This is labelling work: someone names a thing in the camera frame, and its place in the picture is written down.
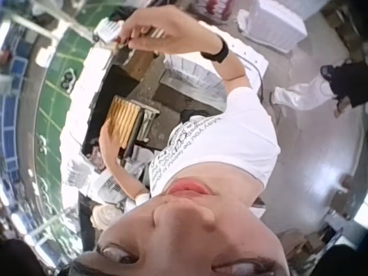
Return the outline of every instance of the gray floor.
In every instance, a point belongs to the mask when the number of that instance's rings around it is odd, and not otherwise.
[[[238,2],[246,7],[247,1]],[[310,18],[306,25],[309,37],[290,55],[281,55],[247,41],[270,62],[264,78],[266,94],[275,86],[307,82],[317,74],[321,65],[336,63],[347,57],[343,44],[321,15]],[[240,37],[235,24],[224,29]],[[30,70],[29,77],[37,79],[38,73],[35,72]],[[151,137],[163,145],[179,116],[151,100],[158,75],[157,71],[152,72],[131,97],[162,111]],[[34,88],[26,89],[18,121],[18,155],[21,174],[27,185],[30,181],[26,169],[33,167],[33,157],[29,154],[33,143],[33,127],[30,124],[34,120],[32,116],[38,91],[36,84]],[[354,170],[363,136],[361,110],[353,110],[336,120],[333,108],[334,103],[329,102],[310,112],[286,110],[287,116],[282,117],[280,110],[275,111],[266,104],[266,109],[277,119],[277,134],[282,149],[269,185],[262,194],[267,204],[263,221],[276,233],[288,228],[298,228],[305,233],[315,230],[327,211],[339,177]]]

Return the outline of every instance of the floor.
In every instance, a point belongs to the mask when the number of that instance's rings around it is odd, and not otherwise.
[[[111,8],[96,6],[98,1],[92,2],[86,12],[77,16],[77,20],[88,27],[93,27]],[[249,4],[250,0],[238,1],[241,8],[247,8]],[[266,99],[275,86],[286,87],[297,82],[307,82],[317,74],[321,65],[335,64],[347,57],[345,47],[320,14],[307,20],[306,27],[309,37],[289,55],[282,55],[242,38],[270,62],[264,78]],[[223,29],[240,37],[233,22]],[[86,41],[72,31],[68,31],[64,40],[66,43],[58,49],[62,55],[56,56],[47,72],[47,81],[43,83],[38,105],[41,80],[36,76],[44,73],[35,64],[31,65],[33,67],[29,70],[29,77],[37,79],[37,82],[24,91],[18,120],[21,176],[26,185],[31,185],[26,171],[35,162],[37,177],[46,179],[51,188],[50,193],[54,195],[54,204],[58,207],[59,134],[69,103],[68,96],[58,88],[58,83],[62,72],[69,66],[75,67],[78,73],[81,59],[89,47]],[[157,79],[163,70],[160,59],[156,60],[144,82],[129,96],[161,110],[150,135],[151,142],[159,148],[165,145],[170,131],[179,121],[178,112],[153,100],[158,88]],[[262,194],[267,204],[263,221],[276,233],[289,228],[298,228],[304,233],[312,232],[318,228],[327,211],[339,177],[354,171],[363,137],[362,111],[352,110],[336,120],[333,117],[333,102],[310,112],[285,110],[286,117],[280,109],[271,108],[267,102],[265,108],[275,119],[282,152],[268,187]],[[47,158],[39,154],[36,154],[35,159],[32,156],[35,115],[36,133],[45,136],[49,142],[50,154]]]

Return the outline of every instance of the hand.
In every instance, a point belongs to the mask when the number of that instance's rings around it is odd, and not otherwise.
[[[151,27],[163,30],[164,36],[141,36]],[[174,6],[136,10],[123,24],[120,37],[121,41],[128,42],[129,48],[169,54],[207,52],[214,55],[223,46],[215,33]]]
[[[106,167],[110,169],[116,165],[116,157],[119,153],[119,135],[118,133],[110,134],[111,119],[107,119],[103,124],[99,133],[99,149]]]

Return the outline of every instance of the nose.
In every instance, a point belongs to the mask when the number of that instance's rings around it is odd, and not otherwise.
[[[198,228],[210,232],[215,225],[213,212],[188,198],[174,198],[156,208],[154,212],[156,227],[172,230]]]

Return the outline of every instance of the person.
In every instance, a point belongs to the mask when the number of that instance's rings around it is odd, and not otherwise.
[[[322,66],[318,75],[309,83],[299,83],[290,88],[276,87],[271,93],[271,103],[286,105],[296,110],[312,110],[336,99],[336,118],[349,109],[368,102],[368,65],[365,61],[343,63],[341,66]]]
[[[165,36],[141,36],[150,27]],[[139,9],[122,27],[129,48],[213,61],[227,96],[219,116],[191,116],[149,168],[150,193],[116,158],[110,121],[99,145],[106,167],[137,207],[103,231],[63,275],[289,275],[280,241],[250,207],[266,187],[280,148],[270,116],[236,55],[215,33],[173,6]]]

